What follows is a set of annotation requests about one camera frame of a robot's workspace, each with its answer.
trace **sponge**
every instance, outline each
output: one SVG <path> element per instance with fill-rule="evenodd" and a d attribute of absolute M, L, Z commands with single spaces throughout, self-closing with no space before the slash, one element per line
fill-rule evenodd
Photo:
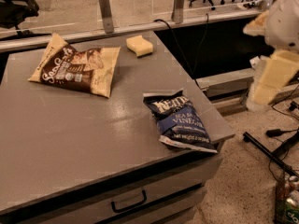
<path fill-rule="evenodd" d="M 137 57 L 151 54 L 153 52 L 152 44 L 144 39 L 142 35 L 127 38 L 127 47 L 132 50 Z"/>

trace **floor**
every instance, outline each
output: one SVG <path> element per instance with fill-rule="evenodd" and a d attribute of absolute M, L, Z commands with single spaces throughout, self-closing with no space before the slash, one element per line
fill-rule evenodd
<path fill-rule="evenodd" d="M 22 28 L 34 32 L 71 33 L 83 30 L 102 29 L 97 0 L 36 0 L 40 5 L 40 15 L 24 22 Z M 150 22 L 156 18 L 170 20 L 173 0 L 111 0 L 112 14 L 116 26 L 129 26 Z M 211 11 L 202 0 L 188 8 L 185 2 L 185 16 L 204 16 L 207 12 L 225 13 L 239 9 L 231 0 L 224 6 L 217 5 Z M 13 34 L 13 30 L 0 30 L 0 37 Z M 276 108 L 285 113 L 291 100 L 282 102 Z M 292 111 L 299 119 L 299 110 Z M 269 159 L 253 144 L 243 141 L 243 133 L 248 132 L 268 149 L 274 150 L 281 142 L 268 138 L 265 132 L 270 129 L 295 130 L 298 121 L 282 115 L 270 107 L 264 112 L 253 113 L 246 110 L 233 114 L 223 113 L 225 119 L 235 130 L 235 138 L 228 140 L 221 153 L 223 162 L 215 177 L 206 182 L 208 193 L 196 206 L 196 214 L 188 224 L 267 224 L 273 223 L 275 213 L 276 179 L 269 171 Z M 279 137 L 285 140 L 292 133 Z M 299 147 L 289 151 L 285 162 L 299 169 Z M 276 178 L 282 170 L 271 165 Z"/>

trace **snack package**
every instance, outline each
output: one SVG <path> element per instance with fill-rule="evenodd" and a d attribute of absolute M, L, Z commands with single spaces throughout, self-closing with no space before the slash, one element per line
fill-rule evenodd
<path fill-rule="evenodd" d="M 110 97 L 120 48 L 77 51 L 53 34 L 29 81 Z"/>
<path fill-rule="evenodd" d="M 144 94 L 143 102 L 156 118 L 162 143 L 217 153 L 192 102 L 183 95 L 183 90 L 169 96 Z"/>

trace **black handle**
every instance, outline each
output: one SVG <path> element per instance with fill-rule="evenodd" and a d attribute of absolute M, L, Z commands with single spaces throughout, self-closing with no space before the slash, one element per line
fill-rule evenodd
<path fill-rule="evenodd" d="M 128 211 L 128 210 L 130 210 L 132 208 L 135 208 L 135 207 L 137 207 L 137 206 L 145 203 L 147 201 L 147 193 L 146 193 L 146 191 L 142 190 L 142 196 L 143 196 L 143 199 L 140 202 L 134 203 L 134 204 L 126 206 L 126 207 L 123 207 L 121 209 L 117 209 L 115 207 L 115 202 L 111 202 L 111 206 L 112 206 L 113 212 L 115 212 L 115 213 L 122 213 L 122 212 Z"/>

